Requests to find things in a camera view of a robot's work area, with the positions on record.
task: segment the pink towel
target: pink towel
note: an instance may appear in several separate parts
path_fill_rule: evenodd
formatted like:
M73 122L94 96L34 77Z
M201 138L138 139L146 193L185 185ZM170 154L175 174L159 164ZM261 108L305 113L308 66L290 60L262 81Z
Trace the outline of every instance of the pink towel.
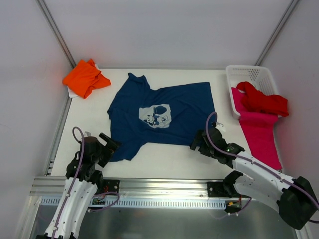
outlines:
M282 169L274 140L274 125L277 115L249 112L242 105L245 93L232 88L236 110L240 113L239 123L243 129L252 155L275 170Z

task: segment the laundry basket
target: laundry basket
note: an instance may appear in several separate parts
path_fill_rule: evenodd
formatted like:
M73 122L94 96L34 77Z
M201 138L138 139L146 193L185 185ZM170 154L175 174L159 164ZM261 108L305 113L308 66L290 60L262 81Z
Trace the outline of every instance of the laundry basket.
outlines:
M240 113L235 108L233 93L231 88L236 87L238 83L248 81L257 90L263 92L266 96L277 95L274 79L271 72L266 67L260 66L227 66L226 67L227 83L229 88L231 106L233 108L233 117L240 118Z

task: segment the blue t-shirt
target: blue t-shirt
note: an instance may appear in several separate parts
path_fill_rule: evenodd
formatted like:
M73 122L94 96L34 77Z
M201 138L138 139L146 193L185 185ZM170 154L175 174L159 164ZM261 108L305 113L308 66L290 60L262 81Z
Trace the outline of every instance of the blue t-shirt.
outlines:
M155 91L129 73L108 110L111 137L122 143L111 161L131 160L147 142L189 146L213 111L209 82Z

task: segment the orange cloth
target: orange cloth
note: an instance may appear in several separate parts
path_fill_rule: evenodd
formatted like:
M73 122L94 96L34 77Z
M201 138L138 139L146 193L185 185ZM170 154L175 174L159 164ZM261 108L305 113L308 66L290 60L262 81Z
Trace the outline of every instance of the orange cloth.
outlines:
M77 66L64 77L62 83L85 99L92 90L109 86L111 81L96 69L94 61L90 59L88 62L80 60Z

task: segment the printed cartoon graphic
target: printed cartoon graphic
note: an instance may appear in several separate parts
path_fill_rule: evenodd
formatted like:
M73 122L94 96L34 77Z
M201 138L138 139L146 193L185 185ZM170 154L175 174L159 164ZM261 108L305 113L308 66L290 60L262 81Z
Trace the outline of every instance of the printed cartoon graphic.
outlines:
M149 108L140 108L139 118L152 128L167 128L171 122L169 105L156 105Z

